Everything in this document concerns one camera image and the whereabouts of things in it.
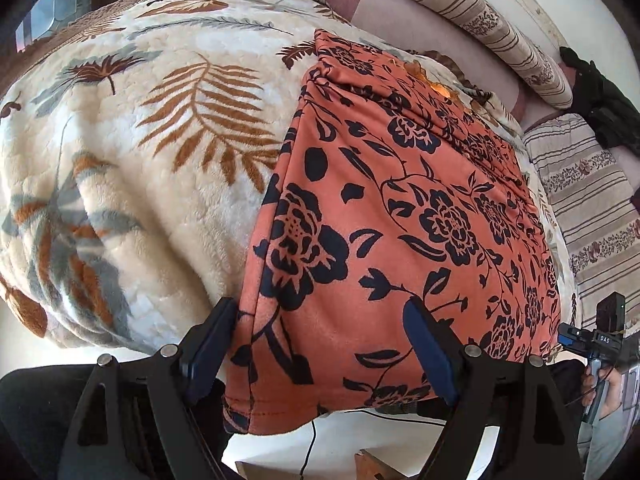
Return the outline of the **person's right hand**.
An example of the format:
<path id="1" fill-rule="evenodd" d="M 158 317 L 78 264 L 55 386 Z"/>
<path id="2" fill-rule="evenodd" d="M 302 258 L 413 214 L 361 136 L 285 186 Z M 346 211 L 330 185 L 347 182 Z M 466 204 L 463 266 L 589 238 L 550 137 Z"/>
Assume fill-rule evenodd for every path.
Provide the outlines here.
<path id="1" fill-rule="evenodd" d="M 622 405 L 622 375 L 615 367 L 607 365 L 593 373 L 587 365 L 582 374 L 580 403 L 584 408 L 595 405 L 598 408 L 597 418 L 602 419 L 616 412 Z"/>

